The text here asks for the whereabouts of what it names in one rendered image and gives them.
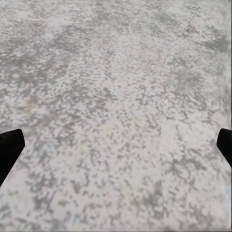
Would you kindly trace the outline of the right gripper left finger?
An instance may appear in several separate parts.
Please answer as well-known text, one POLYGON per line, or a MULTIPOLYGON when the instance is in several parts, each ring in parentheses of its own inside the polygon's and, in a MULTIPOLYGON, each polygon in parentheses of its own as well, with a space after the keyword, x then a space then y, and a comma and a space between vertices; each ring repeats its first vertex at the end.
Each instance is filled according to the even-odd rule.
POLYGON ((0 134, 0 187, 25 147, 21 129, 0 134))

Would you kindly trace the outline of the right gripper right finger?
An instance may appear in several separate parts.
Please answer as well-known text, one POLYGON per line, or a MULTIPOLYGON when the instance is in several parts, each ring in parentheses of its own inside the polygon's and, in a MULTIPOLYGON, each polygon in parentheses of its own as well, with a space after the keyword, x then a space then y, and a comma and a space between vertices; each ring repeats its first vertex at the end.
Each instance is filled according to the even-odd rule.
POLYGON ((220 129, 217 138, 217 147, 232 167, 232 130, 220 129))

